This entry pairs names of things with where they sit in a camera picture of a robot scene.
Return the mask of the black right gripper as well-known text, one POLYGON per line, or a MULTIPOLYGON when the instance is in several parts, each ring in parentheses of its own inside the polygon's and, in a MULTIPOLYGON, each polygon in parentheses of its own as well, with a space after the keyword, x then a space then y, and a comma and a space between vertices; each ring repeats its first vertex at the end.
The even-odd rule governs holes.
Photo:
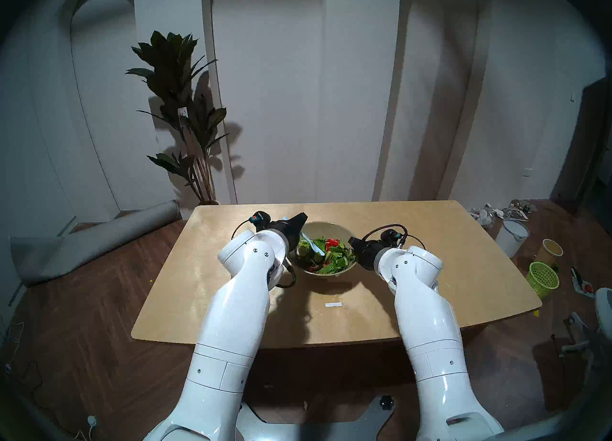
POLYGON ((382 251, 386 251, 386 244, 382 240, 365 240, 350 237, 348 244, 353 249, 358 263, 369 271, 375 271, 378 268, 375 263, 377 255, 382 251))

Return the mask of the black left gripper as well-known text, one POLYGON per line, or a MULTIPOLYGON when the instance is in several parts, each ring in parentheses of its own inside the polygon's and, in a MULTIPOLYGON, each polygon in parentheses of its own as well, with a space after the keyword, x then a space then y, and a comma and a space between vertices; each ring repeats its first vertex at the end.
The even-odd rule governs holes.
POLYGON ((306 241, 307 236, 303 227, 308 220, 305 212, 300 212, 288 220, 272 221, 268 224, 268 230, 275 230, 282 234, 287 241, 287 251, 294 251, 299 241, 306 241))

